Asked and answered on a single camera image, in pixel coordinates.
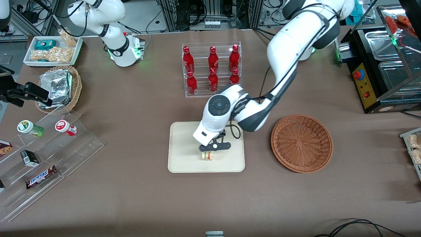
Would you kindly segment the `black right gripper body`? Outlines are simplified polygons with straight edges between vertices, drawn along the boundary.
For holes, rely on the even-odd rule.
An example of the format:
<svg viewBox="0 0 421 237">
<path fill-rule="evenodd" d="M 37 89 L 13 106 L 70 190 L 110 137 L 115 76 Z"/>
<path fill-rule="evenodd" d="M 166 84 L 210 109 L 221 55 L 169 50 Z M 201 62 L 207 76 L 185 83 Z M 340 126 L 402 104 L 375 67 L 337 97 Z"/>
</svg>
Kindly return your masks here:
<svg viewBox="0 0 421 237">
<path fill-rule="evenodd" d="M 1 66 L 0 69 L 0 99 L 5 103 L 23 107 L 24 92 L 21 85 L 16 83 L 12 77 L 13 71 Z"/>
</svg>

